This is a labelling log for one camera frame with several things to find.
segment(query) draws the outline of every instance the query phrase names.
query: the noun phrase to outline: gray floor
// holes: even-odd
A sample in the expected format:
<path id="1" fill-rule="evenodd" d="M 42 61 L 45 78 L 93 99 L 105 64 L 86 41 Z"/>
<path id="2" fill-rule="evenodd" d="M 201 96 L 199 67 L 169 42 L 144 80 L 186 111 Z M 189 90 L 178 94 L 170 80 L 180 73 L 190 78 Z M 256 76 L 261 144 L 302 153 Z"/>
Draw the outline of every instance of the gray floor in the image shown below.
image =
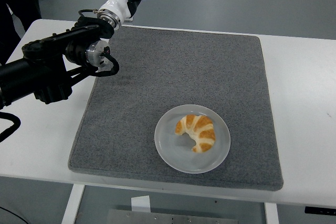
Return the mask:
<path id="1" fill-rule="evenodd" d="M 99 8 L 106 0 L 40 0 L 44 19 L 77 20 L 77 11 Z M 146 0 L 142 1 L 134 17 L 134 25 L 173 27 L 198 30 L 215 30 L 235 33 L 266 34 L 279 36 L 336 39 L 336 0 Z M 20 36 L 24 31 L 13 17 Z M 0 206 L 7 206 L 29 217 L 34 223 L 52 222 L 61 219 L 64 202 L 69 194 L 69 185 L 31 180 L 0 178 Z M 50 209 L 43 202 L 53 199 Z M 280 212 L 290 213 L 281 208 Z M 302 223 L 297 219 L 288 222 L 288 216 L 280 223 Z M 305 223 L 317 223 L 307 218 Z M 16 223 L 1 212 L 1 223 Z"/>

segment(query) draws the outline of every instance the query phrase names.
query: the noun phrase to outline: gray felt mat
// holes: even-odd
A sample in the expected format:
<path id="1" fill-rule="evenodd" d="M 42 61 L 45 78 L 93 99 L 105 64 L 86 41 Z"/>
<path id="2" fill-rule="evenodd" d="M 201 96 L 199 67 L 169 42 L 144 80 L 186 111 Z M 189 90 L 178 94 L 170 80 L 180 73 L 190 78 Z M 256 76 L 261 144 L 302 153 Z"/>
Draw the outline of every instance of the gray felt mat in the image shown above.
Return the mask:
<path id="1" fill-rule="evenodd" d="M 122 27 L 116 76 L 97 78 L 69 158 L 78 173 L 191 185 L 283 185 L 260 41 L 254 36 Z M 154 143 L 168 110 L 198 104 L 226 122 L 231 147 L 203 174 L 167 165 Z"/>

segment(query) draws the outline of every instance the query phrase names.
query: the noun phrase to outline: black cable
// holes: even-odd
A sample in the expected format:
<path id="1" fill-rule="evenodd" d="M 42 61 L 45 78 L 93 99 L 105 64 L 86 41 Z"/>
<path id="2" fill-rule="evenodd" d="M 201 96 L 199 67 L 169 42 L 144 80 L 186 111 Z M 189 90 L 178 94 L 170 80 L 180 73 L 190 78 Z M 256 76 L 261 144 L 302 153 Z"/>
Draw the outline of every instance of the black cable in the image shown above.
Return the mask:
<path id="1" fill-rule="evenodd" d="M 5 129 L 0 134 L 0 143 L 1 143 L 3 140 L 12 135 L 20 127 L 21 121 L 17 116 L 5 112 L 0 112 L 0 119 L 10 120 L 14 123 L 11 127 Z"/>
<path id="2" fill-rule="evenodd" d="M 16 217 L 19 218 L 20 220 L 24 221 L 26 224 L 29 224 L 24 218 L 22 218 L 22 217 L 20 217 L 19 215 L 13 213 L 12 211 L 9 211 L 8 209 L 3 208 L 3 207 L 0 207 L 0 208 L 1 208 L 2 210 L 5 210 L 5 211 L 9 212 L 10 214 L 16 216 Z"/>

